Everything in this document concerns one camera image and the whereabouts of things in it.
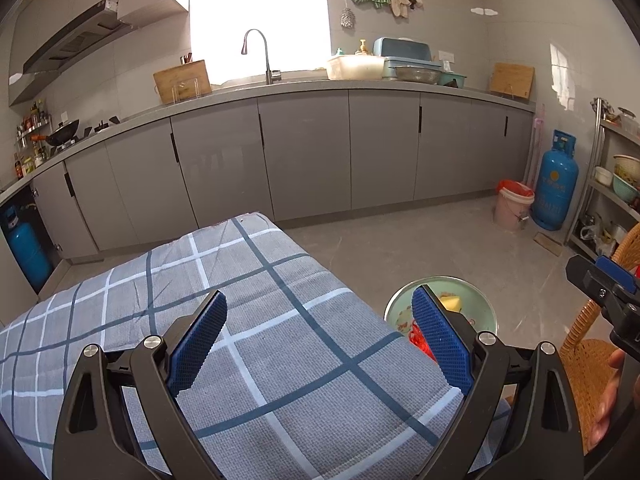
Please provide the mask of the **person right hand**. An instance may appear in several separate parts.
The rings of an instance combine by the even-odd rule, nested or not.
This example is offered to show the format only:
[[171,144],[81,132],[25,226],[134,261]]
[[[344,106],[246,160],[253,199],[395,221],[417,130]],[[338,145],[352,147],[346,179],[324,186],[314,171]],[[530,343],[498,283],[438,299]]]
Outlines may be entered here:
[[590,430],[588,450],[591,451],[608,432],[611,415],[617,400],[618,388],[620,388],[620,375],[625,359],[625,352],[616,349],[608,358],[608,365],[614,370],[614,375],[606,384],[597,409],[596,418]]

